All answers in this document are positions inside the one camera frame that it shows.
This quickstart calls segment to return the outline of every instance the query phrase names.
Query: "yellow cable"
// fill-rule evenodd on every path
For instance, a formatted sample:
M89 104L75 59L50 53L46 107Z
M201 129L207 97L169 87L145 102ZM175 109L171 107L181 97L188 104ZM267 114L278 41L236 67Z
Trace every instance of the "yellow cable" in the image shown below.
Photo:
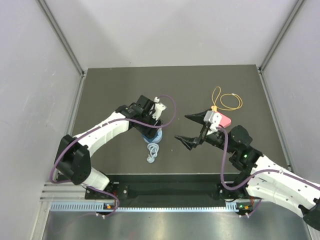
M218 95L216 96L216 98L215 98L215 100L214 100L214 95L215 95L216 89L219 89L219 93L218 93ZM225 93L225 94L223 94L223 95L221 95L221 96L220 96L220 94L221 94L221 87L216 86L215 89L213 90L212 96L211 96L211 100L212 100L212 103L213 103L213 106L211 107L211 109L212 109L213 111L215 111L215 112L217 112L218 109L219 109L219 110L223 110L223 111L234 111L234 110L240 109L240 108L243 106L243 104L244 104L242 98L241 98L238 94L235 94L235 93ZM235 97L235 98L238 100L238 102L239 102L238 106L236 106L236 107L231 107L231 106L225 105L225 104L222 102L222 98L225 97L225 96L233 96L233 97ZM218 106L217 106L217 101L218 101L218 99L220 100L221 105L224 106L225 108L222 108L222 107L218 107Z

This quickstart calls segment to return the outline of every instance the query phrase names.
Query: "metal floor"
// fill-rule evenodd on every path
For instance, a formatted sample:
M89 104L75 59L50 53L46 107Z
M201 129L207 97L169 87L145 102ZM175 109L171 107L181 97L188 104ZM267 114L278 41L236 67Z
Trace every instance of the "metal floor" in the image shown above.
M201 125L184 118L184 115L210 108L211 94L216 86L222 88L222 93L237 93L243 99L241 109L222 112L231 118L231 127L244 126L253 138L254 148L277 164L286 166L255 65L89 69L73 134L90 129L117 107L135 102L140 95L150 99L162 94L170 95L176 101L177 116L170 126L163 129L163 139L154 163L147 163L147 144L139 132L132 129L101 147L92 156L92 166L105 174L220 173L222 150L204 143L188 151L174 138L174 135L199 135ZM166 123L172 117L173 105L168 99L163 99L163 103L167 109L161 119ZM225 103L236 106L237 100L225 97ZM236 169L227 162L225 172L235 173Z
M249 219L231 212L119 212L105 220L85 216L65 228L82 214L51 212L42 240L310 239L301 218L273 203L262 203Z

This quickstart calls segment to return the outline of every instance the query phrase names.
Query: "white cable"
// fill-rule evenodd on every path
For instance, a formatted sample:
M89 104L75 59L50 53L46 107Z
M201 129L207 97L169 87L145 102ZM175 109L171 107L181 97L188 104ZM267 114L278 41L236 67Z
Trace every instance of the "white cable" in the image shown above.
M150 154L147 157L148 163L152 164L155 161L155 158L158 156L159 145L157 143L149 143L147 146Z

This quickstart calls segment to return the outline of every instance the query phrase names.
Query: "white wall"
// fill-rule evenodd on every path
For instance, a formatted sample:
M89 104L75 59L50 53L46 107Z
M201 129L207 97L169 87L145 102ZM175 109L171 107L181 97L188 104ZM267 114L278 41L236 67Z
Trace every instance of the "white wall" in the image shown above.
M0 239L31 233L80 80L35 0L0 1Z
M262 63L296 0L46 0L84 69Z
M306 1L265 70L296 172L320 183L320 1Z

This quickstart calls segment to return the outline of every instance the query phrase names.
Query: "pink object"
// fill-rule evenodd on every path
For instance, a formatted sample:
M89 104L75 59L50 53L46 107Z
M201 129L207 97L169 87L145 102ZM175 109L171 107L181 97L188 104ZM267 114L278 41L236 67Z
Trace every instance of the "pink object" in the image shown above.
M220 125L224 128L229 127L231 125L231 119L228 118L227 116L223 115L221 112L220 112L220 114L222 116L222 119L220 121Z

